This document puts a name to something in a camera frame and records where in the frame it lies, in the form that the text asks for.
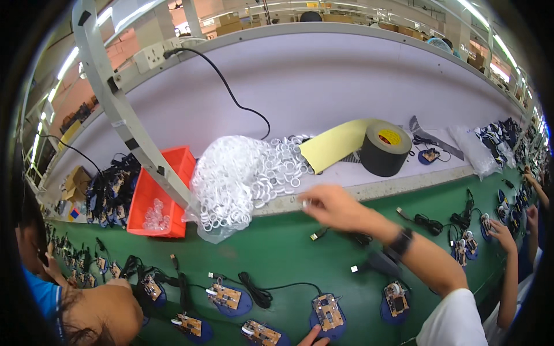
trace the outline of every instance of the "sticker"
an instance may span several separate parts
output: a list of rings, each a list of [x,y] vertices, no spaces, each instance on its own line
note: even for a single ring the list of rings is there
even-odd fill
[[[115,121],[115,122],[111,123],[113,128],[120,127],[120,126],[126,125],[126,124],[127,124],[127,122],[125,121],[125,119],[120,120],[120,121]]]
[[[378,133],[379,139],[386,144],[397,146],[400,144],[400,136],[392,130],[380,130]]]

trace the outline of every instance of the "white wall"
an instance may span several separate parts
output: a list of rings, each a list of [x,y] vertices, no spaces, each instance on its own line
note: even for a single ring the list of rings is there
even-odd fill
[[[381,38],[288,34],[242,41],[206,55],[220,68],[237,100],[268,118],[269,138],[318,134],[366,117],[408,125],[417,115],[423,128],[441,129],[474,128],[519,116],[505,96],[463,67]],[[160,149],[190,145],[199,157],[220,136],[261,138],[266,131],[263,120],[233,104],[218,75],[200,57],[156,75],[127,97]],[[129,152],[103,114],[74,146],[101,168],[115,153]],[[61,180],[77,164],[94,172],[88,161],[69,151],[45,187],[59,193]]]

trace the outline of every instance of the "hand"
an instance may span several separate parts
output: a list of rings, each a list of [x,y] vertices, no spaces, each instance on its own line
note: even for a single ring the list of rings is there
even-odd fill
[[[364,231],[368,219],[381,214],[358,203],[339,185],[318,185],[298,197],[304,212],[321,224],[343,231]]]
[[[125,287],[125,288],[128,288],[131,290],[131,284],[125,280],[124,278],[113,278],[113,279],[110,279],[106,285],[114,285],[114,286],[122,286],[122,287]]]
[[[529,182],[530,185],[535,185],[537,180],[531,175],[531,173],[525,173],[523,177]]]
[[[534,205],[527,209],[527,229],[531,234],[538,234],[538,209]]]
[[[60,276],[62,276],[60,266],[58,265],[58,262],[56,261],[54,256],[52,256],[48,252],[46,252],[44,255],[48,259],[48,267],[46,267],[43,263],[42,268],[44,268],[44,271],[46,272],[46,274],[50,275],[51,278],[56,280],[56,278],[59,278]]]
[[[490,219],[490,225],[494,228],[496,232],[489,232],[489,234],[492,237],[498,239],[504,251],[506,251],[507,254],[516,254],[516,242],[512,237],[508,227],[493,219]]]
[[[298,344],[298,346],[324,346],[329,343],[329,338],[322,338],[318,340],[315,344],[313,344],[315,338],[317,338],[317,335],[319,334],[319,331],[321,330],[321,325],[316,324],[310,333]]]

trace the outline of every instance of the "tape label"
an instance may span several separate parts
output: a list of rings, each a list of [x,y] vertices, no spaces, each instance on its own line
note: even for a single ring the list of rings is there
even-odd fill
[[[379,139],[386,144],[397,146],[401,142],[400,135],[392,130],[380,130],[377,134]]]

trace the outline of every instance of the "orange plastic bin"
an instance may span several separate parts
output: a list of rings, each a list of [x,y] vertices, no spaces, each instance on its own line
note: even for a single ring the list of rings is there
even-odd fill
[[[188,146],[161,150],[161,153],[184,184],[189,187],[196,160]],[[167,230],[145,230],[142,227],[146,211],[154,207],[156,198],[163,202],[162,215],[170,216],[170,226]],[[186,227],[185,223],[181,222],[183,213],[183,208],[169,197],[144,168],[141,168],[129,210],[127,232],[146,236],[183,238]]]

